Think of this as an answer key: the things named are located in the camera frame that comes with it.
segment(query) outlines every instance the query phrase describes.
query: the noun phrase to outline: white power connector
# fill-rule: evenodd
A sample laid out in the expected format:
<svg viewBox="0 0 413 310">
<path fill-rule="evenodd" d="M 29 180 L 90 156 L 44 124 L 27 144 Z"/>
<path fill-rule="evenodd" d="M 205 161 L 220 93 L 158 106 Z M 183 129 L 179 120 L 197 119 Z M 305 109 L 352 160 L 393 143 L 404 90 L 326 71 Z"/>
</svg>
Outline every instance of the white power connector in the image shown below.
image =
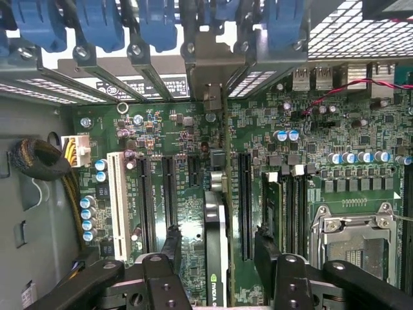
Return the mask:
<svg viewBox="0 0 413 310">
<path fill-rule="evenodd" d="M 75 141 L 76 150 L 76 162 L 72 165 L 73 168 L 79 168 L 82 166 L 89 167 L 91 163 L 90 159 L 90 140 L 89 136 L 62 136 L 61 145 L 73 139 Z"/>
</svg>

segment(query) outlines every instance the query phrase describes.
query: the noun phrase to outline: screw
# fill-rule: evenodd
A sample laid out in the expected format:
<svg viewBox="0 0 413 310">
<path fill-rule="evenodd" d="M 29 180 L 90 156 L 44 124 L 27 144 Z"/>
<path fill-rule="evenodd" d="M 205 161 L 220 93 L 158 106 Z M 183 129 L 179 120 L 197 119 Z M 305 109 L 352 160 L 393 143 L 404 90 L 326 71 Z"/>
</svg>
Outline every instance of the screw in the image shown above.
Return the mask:
<svg viewBox="0 0 413 310">
<path fill-rule="evenodd" d="M 346 269 L 342 263 L 333 263 L 333 268 L 336 268 L 337 270 Z"/>
<path fill-rule="evenodd" d="M 130 49 L 132 50 L 132 52 L 133 52 L 136 56 L 138 56 L 138 55 L 140 55 L 140 53 L 142 53 L 142 50 L 141 50 L 140 47 L 137 46 L 136 44 L 133 44 L 133 45 L 130 47 Z"/>
<path fill-rule="evenodd" d="M 188 43 L 186 46 L 186 49 L 188 50 L 189 54 L 192 54 L 195 52 L 195 45 L 193 43 Z"/>
<path fill-rule="evenodd" d="M 19 47 L 17 49 L 17 51 L 19 52 L 20 56 L 25 58 L 25 59 L 30 59 L 33 58 L 33 53 L 31 50 L 29 50 L 28 48 L 25 47 Z"/>
<path fill-rule="evenodd" d="M 294 263 L 294 262 L 297 261 L 297 258 L 296 258 L 295 256 L 292 256 L 292 255 L 287 255 L 287 256 L 285 257 L 285 259 L 286 259 L 288 262 L 290 262 L 290 263 Z"/>
<path fill-rule="evenodd" d="M 154 257 L 151 257 L 151 258 L 150 258 L 150 261 L 151 261 L 151 262 L 158 262 L 158 261 L 160 261 L 160 260 L 162 260 L 162 258 L 160 258 L 159 256 L 154 256 Z"/>
<path fill-rule="evenodd" d="M 241 45 L 241 50 L 242 50 L 243 52 L 246 52 L 249 47 L 250 47 L 250 45 L 248 44 L 247 41 L 245 41 L 245 42 Z"/>
<path fill-rule="evenodd" d="M 83 128 L 89 128 L 90 126 L 92 126 L 92 120 L 90 118 L 82 118 L 80 120 L 80 125 Z"/>
<path fill-rule="evenodd" d="M 103 269 L 112 269 L 115 267 L 116 265 L 114 263 L 107 263 L 106 265 L 103 266 Z"/>
<path fill-rule="evenodd" d="M 303 40 L 299 40 L 298 42 L 292 45 L 294 50 L 301 50 L 303 48 Z"/>
<path fill-rule="evenodd" d="M 75 52 L 77 55 L 79 55 L 82 58 L 85 58 L 88 55 L 87 50 L 83 46 L 75 47 Z"/>
</svg>

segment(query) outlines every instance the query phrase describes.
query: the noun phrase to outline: pcie slot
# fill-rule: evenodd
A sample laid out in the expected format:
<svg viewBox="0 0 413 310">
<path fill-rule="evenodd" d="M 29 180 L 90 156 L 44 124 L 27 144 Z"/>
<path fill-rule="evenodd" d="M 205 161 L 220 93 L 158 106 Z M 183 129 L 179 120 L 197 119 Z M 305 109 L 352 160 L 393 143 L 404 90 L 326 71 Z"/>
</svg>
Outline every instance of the pcie slot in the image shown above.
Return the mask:
<svg viewBox="0 0 413 310">
<path fill-rule="evenodd" d="M 198 187 L 201 184 L 199 156 L 188 155 L 189 187 Z"/>
<path fill-rule="evenodd" d="M 175 159 L 173 156 L 162 157 L 163 196 L 165 201 L 166 229 L 177 225 L 177 194 Z"/>
<path fill-rule="evenodd" d="M 116 260 L 128 260 L 131 253 L 128 198 L 123 152 L 107 154 L 110 208 Z"/>
<path fill-rule="evenodd" d="M 156 251 L 154 201 L 150 175 L 150 160 L 137 159 L 137 188 L 140 202 L 142 246 L 144 253 Z"/>
<path fill-rule="evenodd" d="M 253 259 L 252 252 L 252 186 L 251 154 L 238 154 L 239 221 L 243 260 Z"/>
</svg>

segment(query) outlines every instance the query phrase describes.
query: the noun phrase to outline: mounting hole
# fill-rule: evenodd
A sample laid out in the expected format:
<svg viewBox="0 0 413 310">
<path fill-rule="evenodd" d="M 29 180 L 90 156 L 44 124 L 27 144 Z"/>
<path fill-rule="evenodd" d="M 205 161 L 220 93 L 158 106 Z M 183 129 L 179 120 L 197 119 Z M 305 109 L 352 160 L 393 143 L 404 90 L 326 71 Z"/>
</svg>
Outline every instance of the mounting hole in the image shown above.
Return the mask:
<svg viewBox="0 0 413 310">
<path fill-rule="evenodd" d="M 314 307 L 317 307 L 320 304 L 320 298 L 317 295 L 313 294 L 312 299 L 314 301 Z"/>
<path fill-rule="evenodd" d="M 61 150 L 59 135 L 56 134 L 54 131 L 49 132 L 49 134 L 47 135 L 47 142 L 53 145 L 58 150 Z"/>
<path fill-rule="evenodd" d="M 176 301 L 173 300 L 173 299 L 168 300 L 168 302 L 166 303 L 166 306 L 169 307 L 169 308 L 175 308 L 176 307 Z"/>
<path fill-rule="evenodd" d="M 291 308 L 298 308 L 298 301 L 294 300 L 294 299 L 291 299 L 290 300 L 290 307 Z"/>
<path fill-rule="evenodd" d="M 139 306 L 142 304 L 143 301 L 143 296 L 139 293 L 133 294 L 132 297 L 130 298 L 130 304 L 134 307 Z"/>
</svg>

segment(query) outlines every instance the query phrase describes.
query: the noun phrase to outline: blue bracket clip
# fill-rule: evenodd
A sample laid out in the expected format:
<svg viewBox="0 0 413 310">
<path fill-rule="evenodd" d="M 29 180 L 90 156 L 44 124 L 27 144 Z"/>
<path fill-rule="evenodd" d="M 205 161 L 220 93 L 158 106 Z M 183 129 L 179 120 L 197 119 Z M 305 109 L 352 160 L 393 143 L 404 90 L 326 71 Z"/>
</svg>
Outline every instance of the blue bracket clip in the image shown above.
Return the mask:
<svg viewBox="0 0 413 310">
<path fill-rule="evenodd" d="M 65 23 L 54 0 L 13 0 L 12 11 L 27 41 L 49 53 L 66 50 Z"/>
<path fill-rule="evenodd" d="M 235 21 L 235 15 L 240 3 L 240 0 L 216 0 L 217 8 L 215 18 L 219 21 Z"/>
<path fill-rule="evenodd" d="M 77 0 L 76 10 L 89 43 L 106 53 L 125 47 L 125 31 L 115 0 Z"/>
<path fill-rule="evenodd" d="M 304 0 L 266 0 L 263 21 L 270 50 L 281 50 L 298 42 L 304 16 Z"/>
<path fill-rule="evenodd" d="M 158 53 L 173 50 L 177 45 L 174 0 L 138 0 L 138 5 L 143 41 Z"/>
</svg>

